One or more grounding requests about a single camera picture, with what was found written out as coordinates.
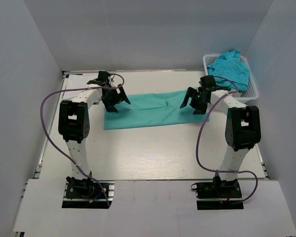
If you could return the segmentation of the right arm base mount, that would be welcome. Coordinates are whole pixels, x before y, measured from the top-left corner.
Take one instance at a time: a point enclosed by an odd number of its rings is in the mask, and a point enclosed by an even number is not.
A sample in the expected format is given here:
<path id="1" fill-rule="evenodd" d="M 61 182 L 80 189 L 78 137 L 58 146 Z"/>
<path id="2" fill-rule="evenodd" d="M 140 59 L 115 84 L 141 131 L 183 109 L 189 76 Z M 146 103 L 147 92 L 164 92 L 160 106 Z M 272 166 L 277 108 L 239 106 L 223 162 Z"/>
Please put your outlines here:
<path id="1" fill-rule="evenodd" d="M 242 193 L 237 179 L 221 180 L 215 176 L 211 182 L 198 182 L 190 186 L 196 192 L 198 210 L 242 210 Z"/>

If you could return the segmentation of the green t shirt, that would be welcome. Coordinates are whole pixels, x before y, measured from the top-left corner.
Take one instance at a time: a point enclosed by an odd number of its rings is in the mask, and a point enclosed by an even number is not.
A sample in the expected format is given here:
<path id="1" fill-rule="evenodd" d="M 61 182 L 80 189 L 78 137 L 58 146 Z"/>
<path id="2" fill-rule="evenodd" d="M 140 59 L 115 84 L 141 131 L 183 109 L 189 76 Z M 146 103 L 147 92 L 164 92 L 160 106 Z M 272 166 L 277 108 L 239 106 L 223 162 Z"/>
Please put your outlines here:
<path id="1" fill-rule="evenodd" d="M 105 112 L 104 129 L 129 129 L 203 122 L 206 115 L 194 115 L 191 107 L 180 108 L 185 90 L 128 96 L 130 104 L 121 102 L 117 113 Z"/>

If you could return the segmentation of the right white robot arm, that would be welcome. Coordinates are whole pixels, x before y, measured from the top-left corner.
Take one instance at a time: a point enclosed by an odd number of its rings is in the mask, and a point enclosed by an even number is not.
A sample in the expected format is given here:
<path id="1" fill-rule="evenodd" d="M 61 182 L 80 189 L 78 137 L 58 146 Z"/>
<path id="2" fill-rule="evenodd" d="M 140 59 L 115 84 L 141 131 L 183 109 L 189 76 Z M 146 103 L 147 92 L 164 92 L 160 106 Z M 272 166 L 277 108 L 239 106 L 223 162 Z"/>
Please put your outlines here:
<path id="1" fill-rule="evenodd" d="M 218 109 L 226 115 L 227 149 L 220 167 L 214 172 L 222 181 L 234 181 L 247 153 L 261 140 L 260 115 L 257 106 L 248 106 L 232 95 L 238 92 L 216 84 L 214 76 L 200 78 L 200 86 L 189 87 L 180 108 L 190 105 L 194 115 L 206 115 Z"/>

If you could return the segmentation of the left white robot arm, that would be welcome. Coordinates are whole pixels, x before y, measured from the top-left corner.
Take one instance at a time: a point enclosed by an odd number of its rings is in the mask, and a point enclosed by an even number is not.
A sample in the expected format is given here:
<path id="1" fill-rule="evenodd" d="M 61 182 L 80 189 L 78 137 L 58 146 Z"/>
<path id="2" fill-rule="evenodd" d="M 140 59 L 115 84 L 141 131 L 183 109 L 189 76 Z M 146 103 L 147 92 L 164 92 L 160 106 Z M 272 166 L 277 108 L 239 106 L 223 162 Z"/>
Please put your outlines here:
<path id="1" fill-rule="evenodd" d="M 86 138 L 90 132 L 89 109 L 102 102 L 107 112 L 118 113 L 117 104 L 130 104 L 123 83 L 121 75 L 99 71 L 96 79 L 90 80 L 86 88 L 78 90 L 78 95 L 61 101 L 58 132 L 68 147 L 72 177 L 75 179 L 92 177 L 86 152 Z"/>

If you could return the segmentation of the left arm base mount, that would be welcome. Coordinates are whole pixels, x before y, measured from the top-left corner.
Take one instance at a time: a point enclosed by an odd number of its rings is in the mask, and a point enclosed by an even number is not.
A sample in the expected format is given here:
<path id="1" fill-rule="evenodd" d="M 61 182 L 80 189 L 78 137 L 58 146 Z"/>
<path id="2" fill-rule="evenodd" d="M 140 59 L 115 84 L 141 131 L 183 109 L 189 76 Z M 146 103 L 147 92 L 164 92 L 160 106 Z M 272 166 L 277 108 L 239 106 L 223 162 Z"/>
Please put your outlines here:
<path id="1" fill-rule="evenodd" d="M 68 176 L 62 201 L 62 208 L 108 209 L 113 201 L 114 182 L 101 182 L 90 179 L 75 179 Z"/>

